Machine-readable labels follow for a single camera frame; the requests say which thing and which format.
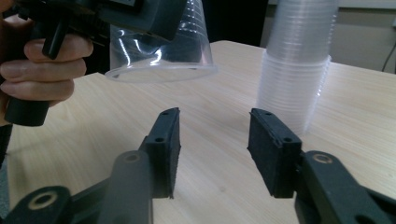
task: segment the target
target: plastic cup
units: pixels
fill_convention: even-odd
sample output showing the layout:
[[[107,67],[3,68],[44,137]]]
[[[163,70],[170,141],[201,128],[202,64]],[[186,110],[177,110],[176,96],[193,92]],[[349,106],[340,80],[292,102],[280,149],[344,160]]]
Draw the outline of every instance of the plastic cup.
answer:
[[[110,28],[110,79],[153,83],[194,79],[217,72],[201,0],[188,0],[172,41]]]

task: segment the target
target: wooden table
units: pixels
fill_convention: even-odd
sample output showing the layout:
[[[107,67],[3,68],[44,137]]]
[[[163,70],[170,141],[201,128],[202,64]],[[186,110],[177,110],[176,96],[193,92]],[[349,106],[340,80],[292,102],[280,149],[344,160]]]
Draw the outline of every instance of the wooden table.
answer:
[[[175,199],[155,199],[155,223],[298,223],[293,199],[270,197],[247,151],[263,49],[211,45],[215,76],[131,84],[99,74],[53,107],[38,128],[14,127],[7,166],[11,207],[27,193],[62,185],[72,193],[107,178],[135,150],[160,112],[180,108]],[[332,63],[304,150],[338,157],[365,187],[396,198],[396,76]]]

